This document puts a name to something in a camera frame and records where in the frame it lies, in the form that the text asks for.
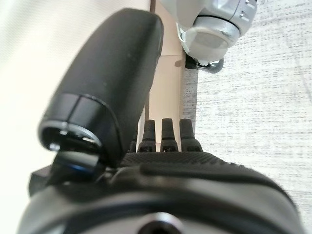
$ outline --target textured surface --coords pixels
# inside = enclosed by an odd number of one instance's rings
[[[312,233],[312,2],[259,0],[252,29],[210,75],[187,71],[184,117],[203,150],[269,176]]]

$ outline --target black plastic part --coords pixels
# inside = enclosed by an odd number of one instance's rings
[[[161,152],[176,152],[178,151],[174,127],[171,118],[164,118],[161,123]]]
[[[228,192],[228,184],[161,174],[142,166],[130,167],[117,173],[110,184],[49,186],[32,198],[18,234],[46,234],[57,227],[64,227],[59,233],[78,234],[105,222],[119,220],[122,225],[124,217],[154,212],[210,223],[229,233],[304,233],[295,207],[279,191],[263,186],[254,199],[266,205],[255,211],[248,209],[250,199],[247,206],[236,202],[237,196],[244,195],[239,189],[233,191],[231,199],[215,195]],[[250,189],[249,198],[253,195],[252,186]]]
[[[28,184],[28,193],[30,197],[45,188],[49,179],[50,171],[51,165],[31,173]]]
[[[87,152],[93,149],[106,165],[117,167],[152,86],[162,37],[157,15],[124,9],[110,16],[56,90],[39,126],[42,145],[67,150],[69,138],[86,141]]]
[[[98,155],[59,151],[53,161],[46,186],[67,181],[93,182],[104,170]]]
[[[224,64],[224,59],[222,58],[218,63],[210,63],[207,66],[204,66],[204,65],[200,65],[198,61],[196,61],[191,56],[187,54],[185,55],[185,68],[187,69],[202,70],[208,73],[215,74],[222,70],[223,64]]]
[[[180,120],[180,136],[182,151],[203,152],[199,141],[195,139],[190,119]]]
[[[136,132],[133,135],[132,141],[130,143],[130,153],[135,153],[137,151],[137,126],[136,126]]]
[[[273,180],[242,165],[227,163],[205,152],[157,152],[127,154],[121,167],[141,166],[147,175],[200,178],[223,182],[262,184],[289,196]]]
[[[144,124],[143,140],[139,144],[138,152],[156,152],[155,121],[147,120]]]

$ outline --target hole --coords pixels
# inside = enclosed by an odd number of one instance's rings
[[[157,228],[155,230],[152,230],[151,234],[170,234],[170,232],[168,232],[167,230],[163,228]]]

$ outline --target silver metal part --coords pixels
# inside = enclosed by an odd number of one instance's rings
[[[250,28],[256,0],[160,0],[177,22],[185,52],[206,66],[220,60]]]
[[[184,39],[182,46],[185,52],[200,64],[207,65],[210,61],[222,59],[228,48],[235,45],[239,30],[219,18],[198,17],[192,28],[181,33],[181,38]]]

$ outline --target black rubber grip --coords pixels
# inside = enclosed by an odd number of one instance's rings
[[[84,139],[101,160],[116,167],[129,149],[153,83],[163,25],[152,13],[124,9],[88,39],[39,126],[44,147],[67,147]]]
[[[151,176],[174,176],[262,184],[279,190],[295,206],[288,194],[270,178],[242,165],[227,163],[210,153],[157,152],[127,154],[121,166],[140,166],[142,173]]]

